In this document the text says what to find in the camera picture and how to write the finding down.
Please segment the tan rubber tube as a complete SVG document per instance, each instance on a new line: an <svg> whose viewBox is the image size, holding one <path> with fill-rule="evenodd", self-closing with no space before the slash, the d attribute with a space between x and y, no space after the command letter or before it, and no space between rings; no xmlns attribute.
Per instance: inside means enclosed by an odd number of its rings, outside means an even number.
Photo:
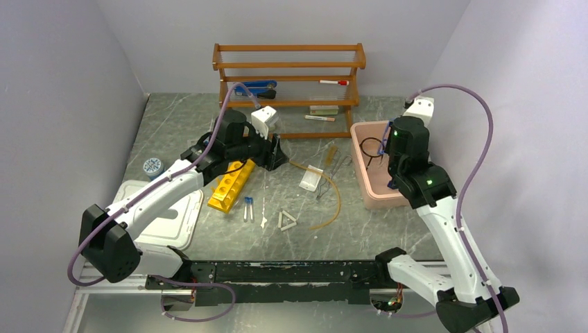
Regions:
<svg viewBox="0 0 588 333"><path fill-rule="evenodd" d="M340 211L343 206L343 201L342 201L340 190L339 190L337 184L329 176L325 175L323 172L319 172L315 169L311 169L307 166L303 166L303 165L301 165L297 162L294 162L292 160L289 160L288 163L293 165L294 167L297 167L297 168L305 170L305 171L309 171L309 172L316 174L317 176L320 176L321 178L325 179L331 185L331 188L335 191L335 194L336 194L337 206L336 206L336 210L334 212L334 215L328 221L325 221L324 223L321 223L318 225L312 225L311 227L309 227L309 230L319 230L319 229L327 227L328 225L333 223L339 217Z"/></svg>

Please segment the blue safety goggles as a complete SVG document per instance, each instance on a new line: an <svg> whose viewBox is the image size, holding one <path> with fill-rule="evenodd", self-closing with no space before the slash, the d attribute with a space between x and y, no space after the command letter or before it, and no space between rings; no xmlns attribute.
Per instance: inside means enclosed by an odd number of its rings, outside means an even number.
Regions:
<svg viewBox="0 0 588 333"><path fill-rule="evenodd" d="M389 132L390 132L390 128L391 128L391 121L389 121L386 124L386 127L384 128L383 134L382 134L382 138L380 140L380 144L379 147L377 149L377 154L379 156L385 155L386 154L386 147L387 147L387 141L389 138Z"/></svg>

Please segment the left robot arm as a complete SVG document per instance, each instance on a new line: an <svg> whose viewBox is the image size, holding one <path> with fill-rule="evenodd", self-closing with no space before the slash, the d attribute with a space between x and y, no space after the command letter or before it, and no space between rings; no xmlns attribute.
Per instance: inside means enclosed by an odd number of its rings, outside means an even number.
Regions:
<svg viewBox="0 0 588 333"><path fill-rule="evenodd" d="M142 273L161 275L176 289L188 285L192 269L186 255L173 246L142 244L137 237L162 212L223 175L233 162L251 160L267 171L286 164L279 135L270 134L277 118L270 106L249 117L237 110L220 113L211 132L141 190L107 208L92 205L83 212L82 256L111 283Z"/></svg>

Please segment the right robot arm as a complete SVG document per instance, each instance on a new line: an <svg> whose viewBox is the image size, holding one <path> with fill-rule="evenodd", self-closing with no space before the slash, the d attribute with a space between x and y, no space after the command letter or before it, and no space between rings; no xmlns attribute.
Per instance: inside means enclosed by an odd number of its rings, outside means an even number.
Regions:
<svg viewBox="0 0 588 333"><path fill-rule="evenodd" d="M520 301L489 267L458 211L456 189L447 172L429 161L429 130L417 117L390 124L385 152L388 173L427 228L450 276L417 263L400 248L376 257L374 279L382 287L399 283L435 307L448 332L469 332L500 316Z"/></svg>

